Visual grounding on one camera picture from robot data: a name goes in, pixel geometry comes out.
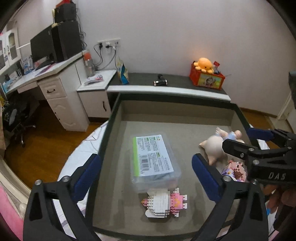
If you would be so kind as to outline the person's right hand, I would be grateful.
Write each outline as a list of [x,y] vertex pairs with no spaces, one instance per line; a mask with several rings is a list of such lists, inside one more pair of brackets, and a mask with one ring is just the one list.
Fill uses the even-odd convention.
[[262,189],[269,196],[267,208],[275,212],[280,204],[295,207],[295,186],[279,186],[268,184]]

